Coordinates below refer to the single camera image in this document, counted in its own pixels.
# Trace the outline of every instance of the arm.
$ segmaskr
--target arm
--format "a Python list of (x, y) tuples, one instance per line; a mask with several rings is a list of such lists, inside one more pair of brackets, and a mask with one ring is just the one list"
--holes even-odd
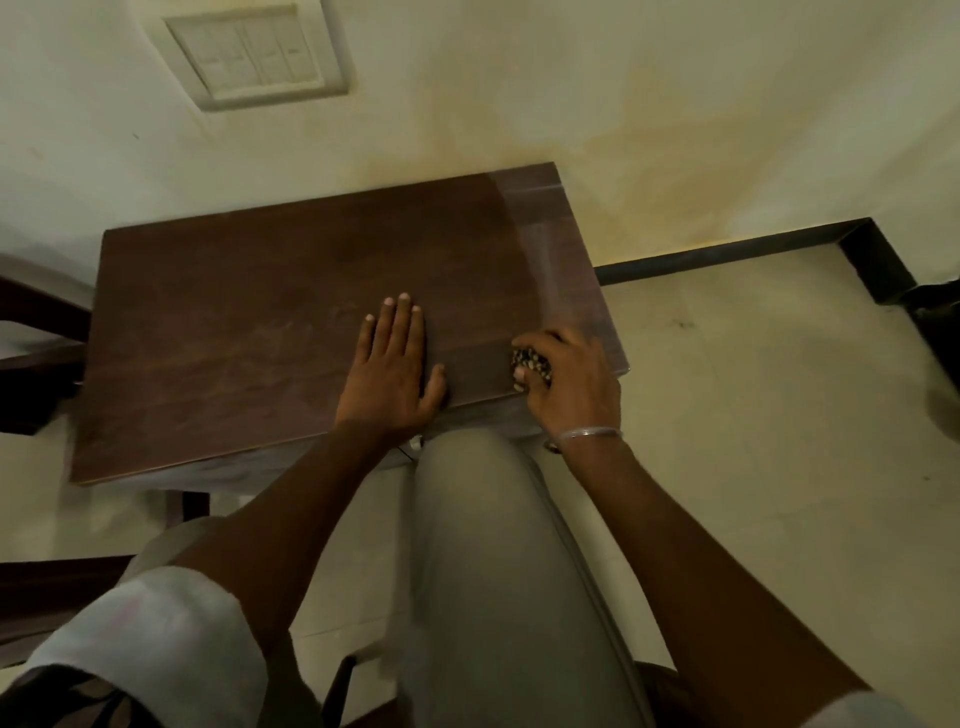
[(558, 440), (620, 427), (620, 388), (597, 340), (576, 330), (527, 334), (553, 368), (548, 389), (518, 369), (528, 403), (558, 443), (623, 549), (678, 672), (719, 725), (799, 726), (867, 685), (741, 567), (616, 437)]
[(290, 628), (321, 551), (357, 487), (437, 414), (437, 366), (420, 397), (423, 312), (410, 297), (364, 321), (333, 430), (290, 470), (172, 563), (233, 594), (265, 654)]

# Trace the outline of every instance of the dark brown tabletop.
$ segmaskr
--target dark brown tabletop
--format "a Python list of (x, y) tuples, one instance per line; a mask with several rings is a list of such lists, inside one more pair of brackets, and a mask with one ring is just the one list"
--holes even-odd
[(327, 431), (361, 319), (402, 291), (451, 407), (514, 393), (528, 329), (584, 327), (627, 369), (552, 163), (107, 231), (73, 481)]

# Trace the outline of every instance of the speckled object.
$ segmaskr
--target speckled object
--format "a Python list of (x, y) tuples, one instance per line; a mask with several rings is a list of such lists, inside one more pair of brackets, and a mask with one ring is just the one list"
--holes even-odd
[[(511, 371), (517, 367), (526, 367), (527, 369), (532, 369), (535, 372), (540, 372), (540, 376), (543, 377), (543, 381), (546, 382), (546, 385), (549, 387), (550, 382), (553, 379), (553, 370), (550, 368), (550, 362), (547, 361), (547, 358), (542, 354), (538, 354), (530, 347), (526, 349), (514, 349), (514, 356), (511, 360), (512, 366)], [(522, 384), (519, 382), (514, 383), (514, 389), (518, 392), (526, 391)]]

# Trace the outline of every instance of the bangle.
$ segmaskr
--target bangle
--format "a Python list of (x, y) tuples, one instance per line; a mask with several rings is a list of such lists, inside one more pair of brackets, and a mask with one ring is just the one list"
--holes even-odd
[(592, 437), (593, 435), (614, 435), (623, 437), (623, 433), (616, 427), (577, 427), (558, 435), (557, 440), (569, 440), (574, 437)]
[[(571, 440), (574, 437), (593, 437), (594, 435), (613, 435), (614, 437), (623, 438), (623, 432), (616, 427), (576, 427), (575, 429), (569, 429), (558, 435), (557, 442)], [(553, 453), (560, 454), (560, 448), (557, 443), (551, 440), (547, 440), (543, 443), (543, 446)]]

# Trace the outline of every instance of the beige tiled floor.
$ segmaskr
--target beige tiled floor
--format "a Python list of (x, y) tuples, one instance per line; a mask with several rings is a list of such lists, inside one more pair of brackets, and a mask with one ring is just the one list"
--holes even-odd
[[(874, 305), (833, 247), (605, 294), (633, 367), (624, 430), (651, 472), (868, 681), (956, 725), (960, 444), (945, 433), (960, 432), (960, 401), (905, 315)], [(0, 438), (0, 558), (129, 552), (158, 531), (155, 498), (62, 489), (64, 438), (62, 424)], [(531, 451), (631, 650), (668, 662), (589, 499)], [(396, 631), (404, 477), (364, 483), (294, 623), (320, 695), (343, 655)], [(347, 715), (393, 684), (389, 661), (358, 668)]]

